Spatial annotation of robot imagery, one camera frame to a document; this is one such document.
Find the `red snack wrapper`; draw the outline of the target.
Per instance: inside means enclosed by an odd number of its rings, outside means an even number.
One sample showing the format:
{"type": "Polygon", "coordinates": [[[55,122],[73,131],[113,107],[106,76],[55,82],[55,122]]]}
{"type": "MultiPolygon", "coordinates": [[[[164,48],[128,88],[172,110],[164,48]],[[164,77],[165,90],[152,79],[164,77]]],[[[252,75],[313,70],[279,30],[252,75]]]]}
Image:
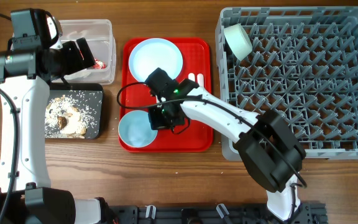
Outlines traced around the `red snack wrapper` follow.
{"type": "Polygon", "coordinates": [[[107,67],[107,65],[104,62],[102,62],[98,59],[95,59],[94,65],[92,67],[90,67],[89,69],[92,68],[92,69],[102,70],[102,69],[105,69],[106,67],[107,67]]]}

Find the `small light blue bowl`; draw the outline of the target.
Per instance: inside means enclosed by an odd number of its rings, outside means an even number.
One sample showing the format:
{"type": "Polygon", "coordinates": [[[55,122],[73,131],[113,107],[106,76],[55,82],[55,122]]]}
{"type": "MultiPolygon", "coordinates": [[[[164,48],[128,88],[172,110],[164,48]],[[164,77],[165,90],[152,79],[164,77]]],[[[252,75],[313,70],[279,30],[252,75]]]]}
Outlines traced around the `small light blue bowl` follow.
{"type": "Polygon", "coordinates": [[[151,128],[148,112],[134,110],[121,118],[118,133],[128,146],[141,148],[150,145],[157,137],[158,131],[151,128]]]}

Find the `white plastic spoon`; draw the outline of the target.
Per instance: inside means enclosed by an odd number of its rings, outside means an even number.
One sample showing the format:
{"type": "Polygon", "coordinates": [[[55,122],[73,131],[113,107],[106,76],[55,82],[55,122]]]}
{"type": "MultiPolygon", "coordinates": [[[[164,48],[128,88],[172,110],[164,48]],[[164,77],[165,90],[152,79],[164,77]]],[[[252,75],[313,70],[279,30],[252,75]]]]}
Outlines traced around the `white plastic spoon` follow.
{"type": "Polygon", "coordinates": [[[194,73],[189,73],[188,74],[188,78],[192,81],[195,81],[195,74],[194,73]]]}

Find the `white plastic fork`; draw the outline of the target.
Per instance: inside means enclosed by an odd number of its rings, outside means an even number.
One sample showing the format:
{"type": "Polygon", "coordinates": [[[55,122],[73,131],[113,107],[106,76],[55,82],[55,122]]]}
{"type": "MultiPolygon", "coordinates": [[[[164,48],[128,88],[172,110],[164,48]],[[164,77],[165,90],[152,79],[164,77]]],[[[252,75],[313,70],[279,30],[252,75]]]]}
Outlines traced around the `white plastic fork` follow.
{"type": "Polygon", "coordinates": [[[197,74],[196,81],[200,87],[204,87],[204,75],[202,73],[197,74]]]}

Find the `brown food piece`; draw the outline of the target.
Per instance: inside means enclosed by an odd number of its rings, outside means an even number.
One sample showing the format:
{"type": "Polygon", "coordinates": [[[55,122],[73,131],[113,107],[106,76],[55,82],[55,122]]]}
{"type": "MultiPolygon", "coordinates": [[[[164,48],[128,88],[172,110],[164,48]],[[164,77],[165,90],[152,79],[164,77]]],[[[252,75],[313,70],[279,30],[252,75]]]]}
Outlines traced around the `brown food piece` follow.
{"type": "Polygon", "coordinates": [[[59,130],[62,130],[67,125],[67,119],[64,116],[57,117],[57,125],[59,130]]]}

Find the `large light blue plate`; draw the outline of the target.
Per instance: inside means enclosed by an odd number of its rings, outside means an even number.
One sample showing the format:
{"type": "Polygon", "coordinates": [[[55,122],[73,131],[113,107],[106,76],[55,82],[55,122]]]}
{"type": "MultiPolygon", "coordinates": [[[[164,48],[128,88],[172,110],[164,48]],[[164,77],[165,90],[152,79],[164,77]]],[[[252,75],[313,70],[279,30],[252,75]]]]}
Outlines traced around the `large light blue plate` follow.
{"type": "Polygon", "coordinates": [[[176,79],[183,68],[179,48],[167,39],[151,38],[137,44],[129,56],[129,70],[138,82],[144,82],[156,69],[164,70],[176,79]]]}

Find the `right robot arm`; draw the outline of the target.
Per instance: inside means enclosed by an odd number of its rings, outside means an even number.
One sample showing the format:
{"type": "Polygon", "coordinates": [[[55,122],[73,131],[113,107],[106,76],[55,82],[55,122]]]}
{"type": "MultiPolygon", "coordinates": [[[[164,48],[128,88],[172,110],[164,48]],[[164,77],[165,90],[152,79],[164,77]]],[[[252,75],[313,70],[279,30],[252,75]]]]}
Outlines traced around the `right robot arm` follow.
{"type": "Polygon", "coordinates": [[[300,206],[300,175],[306,152],[274,110],[263,114],[242,110],[216,98],[190,79],[181,82],[156,68],[145,85],[158,99],[148,106],[152,129],[175,129],[185,122],[199,121],[233,143],[248,174],[267,192],[267,208],[279,220],[290,222],[300,206]]]}

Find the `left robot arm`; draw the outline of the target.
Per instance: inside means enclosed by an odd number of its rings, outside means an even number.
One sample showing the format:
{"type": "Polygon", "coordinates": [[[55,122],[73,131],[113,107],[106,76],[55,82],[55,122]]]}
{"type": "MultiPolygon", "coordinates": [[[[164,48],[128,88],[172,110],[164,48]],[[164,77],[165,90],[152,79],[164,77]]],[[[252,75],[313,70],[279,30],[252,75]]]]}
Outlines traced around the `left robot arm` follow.
{"type": "Polygon", "coordinates": [[[9,18],[14,34],[0,52],[0,223],[114,223],[103,198],[75,199],[52,188],[46,165],[50,84],[95,64],[87,41],[58,47],[60,24],[43,9],[15,10],[9,18]]]}

